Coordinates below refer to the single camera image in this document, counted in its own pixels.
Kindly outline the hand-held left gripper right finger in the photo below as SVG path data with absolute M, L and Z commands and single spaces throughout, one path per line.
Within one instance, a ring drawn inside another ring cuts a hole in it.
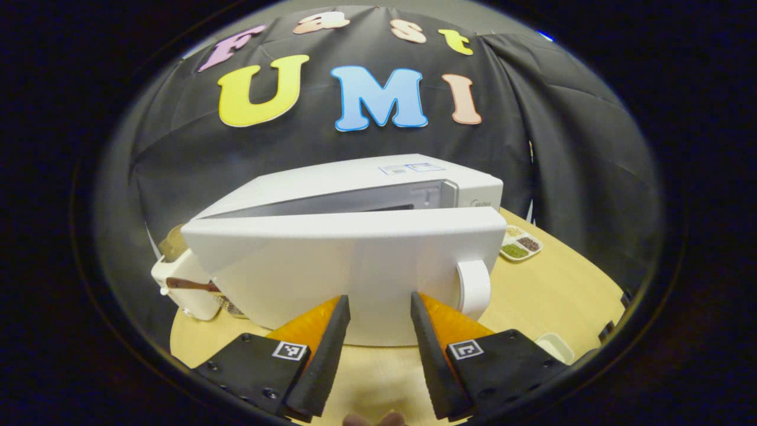
M 568 367 L 520 331 L 495 333 L 423 293 L 411 294 L 410 316 L 439 419 L 509 409 Z

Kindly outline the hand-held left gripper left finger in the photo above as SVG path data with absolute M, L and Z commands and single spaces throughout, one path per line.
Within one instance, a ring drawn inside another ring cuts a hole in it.
M 329 399 L 350 321 L 348 297 L 337 296 L 266 336 L 239 334 L 195 372 L 267 414 L 310 422 Z

